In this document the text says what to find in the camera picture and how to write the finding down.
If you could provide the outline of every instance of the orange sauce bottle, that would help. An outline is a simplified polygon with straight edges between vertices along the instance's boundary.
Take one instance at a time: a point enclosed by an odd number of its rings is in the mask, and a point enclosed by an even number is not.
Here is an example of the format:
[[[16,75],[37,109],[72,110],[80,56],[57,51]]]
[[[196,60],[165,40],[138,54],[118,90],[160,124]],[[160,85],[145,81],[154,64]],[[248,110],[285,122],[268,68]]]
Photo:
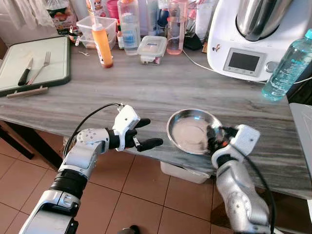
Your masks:
[[[113,66],[113,58],[109,43],[107,39],[106,31],[102,24],[95,23],[92,25],[92,35],[96,44],[99,61],[104,68],[110,68]]]

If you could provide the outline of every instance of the metal bowl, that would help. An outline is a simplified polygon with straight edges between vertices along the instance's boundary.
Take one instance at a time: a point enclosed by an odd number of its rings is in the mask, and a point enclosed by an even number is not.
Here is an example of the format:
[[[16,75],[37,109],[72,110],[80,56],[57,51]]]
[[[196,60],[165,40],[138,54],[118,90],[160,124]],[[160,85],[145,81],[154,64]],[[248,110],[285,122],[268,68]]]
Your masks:
[[[198,109],[175,112],[168,120],[167,135],[179,149],[194,155],[207,153],[207,126],[216,132],[221,122],[210,113]]]

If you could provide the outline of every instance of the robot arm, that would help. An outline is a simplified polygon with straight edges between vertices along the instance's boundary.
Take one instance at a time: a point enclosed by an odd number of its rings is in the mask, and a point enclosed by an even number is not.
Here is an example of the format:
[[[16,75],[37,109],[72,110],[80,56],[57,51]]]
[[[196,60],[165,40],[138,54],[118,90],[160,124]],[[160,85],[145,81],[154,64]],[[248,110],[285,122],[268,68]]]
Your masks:
[[[217,169],[216,185],[225,203],[226,214],[235,233],[270,234],[269,208],[256,193],[244,164],[257,143],[260,132],[247,126],[222,128],[226,139],[217,139],[207,129],[212,164]]]
[[[85,129],[78,133],[77,142],[66,155],[54,182],[42,194],[19,234],[75,234],[78,222],[74,217],[98,155],[109,149],[123,151],[135,146],[138,151],[144,151],[161,145],[160,138],[142,143],[136,138],[135,128],[149,123],[149,119],[140,119],[126,105],[116,116],[112,130]]]

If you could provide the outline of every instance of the marble countertop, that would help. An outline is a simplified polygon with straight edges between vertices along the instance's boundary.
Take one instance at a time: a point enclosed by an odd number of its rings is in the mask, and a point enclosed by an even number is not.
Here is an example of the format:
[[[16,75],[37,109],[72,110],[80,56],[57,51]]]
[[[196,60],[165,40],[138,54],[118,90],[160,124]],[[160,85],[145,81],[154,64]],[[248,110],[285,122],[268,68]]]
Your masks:
[[[87,57],[79,51],[88,52]],[[208,66],[206,54],[188,51]],[[174,165],[214,173],[210,157],[190,155],[168,139],[166,124],[176,111],[198,108],[215,115],[223,125],[250,125],[261,132],[251,158],[272,190],[312,198],[312,185],[286,99],[272,103],[261,95],[263,84],[229,78],[195,66],[184,54],[166,54],[160,66],[141,65],[139,56],[113,50],[114,66],[103,69],[95,50],[71,48],[71,81],[51,87],[44,95],[0,98],[0,119],[63,136],[69,136],[91,111],[108,102],[133,106],[152,123],[138,129],[137,138],[160,137],[164,144],[134,154]],[[84,128],[112,127],[117,114],[110,107],[90,118]],[[256,185],[255,172],[248,167]]]

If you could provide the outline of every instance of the green cutting board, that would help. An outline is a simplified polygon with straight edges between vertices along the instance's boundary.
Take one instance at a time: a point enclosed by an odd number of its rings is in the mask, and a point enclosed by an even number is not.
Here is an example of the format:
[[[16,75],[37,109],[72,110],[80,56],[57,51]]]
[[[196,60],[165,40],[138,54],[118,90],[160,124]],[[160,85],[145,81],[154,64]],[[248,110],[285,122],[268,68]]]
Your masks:
[[[43,65],[45,53],[51,52],[50,64],[42,69],[31,85],[18,86],[28,62],[34,59],[28,80]],[[12,45],[0,67],[0,97],[15,91],[66,84],[70,80],[70,45],[67,37],[41,39]]]

